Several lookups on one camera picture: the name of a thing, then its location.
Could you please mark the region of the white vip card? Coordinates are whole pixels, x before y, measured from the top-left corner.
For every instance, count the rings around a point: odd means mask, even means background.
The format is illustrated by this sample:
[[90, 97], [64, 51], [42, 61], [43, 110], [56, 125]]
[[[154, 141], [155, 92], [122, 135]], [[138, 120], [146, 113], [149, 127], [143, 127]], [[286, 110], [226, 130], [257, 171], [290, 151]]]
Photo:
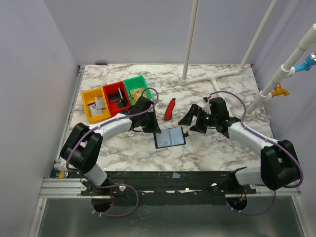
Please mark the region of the white vip card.
[[96, 109], [98, 109], [98, 110], [106, 108], [106, 103], [105, 103], [102, 96], [95, 97], [95, 105], [96, 105]]

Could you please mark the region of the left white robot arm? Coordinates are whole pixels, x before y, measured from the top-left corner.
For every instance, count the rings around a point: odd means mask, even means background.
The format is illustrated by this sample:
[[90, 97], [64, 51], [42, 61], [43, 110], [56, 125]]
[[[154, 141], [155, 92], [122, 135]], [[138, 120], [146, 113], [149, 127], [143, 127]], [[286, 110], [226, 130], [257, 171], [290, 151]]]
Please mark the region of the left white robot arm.
[[110, 187], [106, 180], [108, 176], [97, 164], [102, 143], [137, 127], [141, 127], [144, 133], [161, 133], [155, 105], [155, 102], [141, 96], [135, 105], [111, 119], [91, 126], [76, 124], [60, 151], [60, 157], [92, 181], [92, 188], [97, 194], [106, 194]]

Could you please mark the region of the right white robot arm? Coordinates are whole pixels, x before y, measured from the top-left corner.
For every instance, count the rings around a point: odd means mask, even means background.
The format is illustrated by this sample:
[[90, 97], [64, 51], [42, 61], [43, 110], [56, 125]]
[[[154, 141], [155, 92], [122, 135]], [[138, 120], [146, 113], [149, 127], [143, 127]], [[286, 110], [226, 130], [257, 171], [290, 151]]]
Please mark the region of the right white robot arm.
[[209, 99], [204, 107], [192, 104], [188, 113], [178, 122], [191, 131], [206, 133], [214, 128], [226, 138], [246, 146], [260, 158], [259, 167], [240, 168], [230, 174], [228, 190], [239, 193], [247, 185], [266, 186], [270, 190], [284, 188], [301, 178], [293, 144], [288, 140], [269, 139], [254, 130], [247, 130], [241, 120], [229, 115], [223, 98]]

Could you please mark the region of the black leather card holder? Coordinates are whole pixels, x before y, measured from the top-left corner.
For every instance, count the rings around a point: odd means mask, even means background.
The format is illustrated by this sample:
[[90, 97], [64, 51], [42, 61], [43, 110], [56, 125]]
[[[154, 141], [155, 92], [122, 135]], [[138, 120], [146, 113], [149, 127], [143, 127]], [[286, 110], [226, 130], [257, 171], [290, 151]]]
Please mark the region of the black leather card holder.
[[162, 129], [161, 133], [154, 133], [155, 148], [185, 145], [188, 136], [188, 132], [184, 132], [182, 127]]

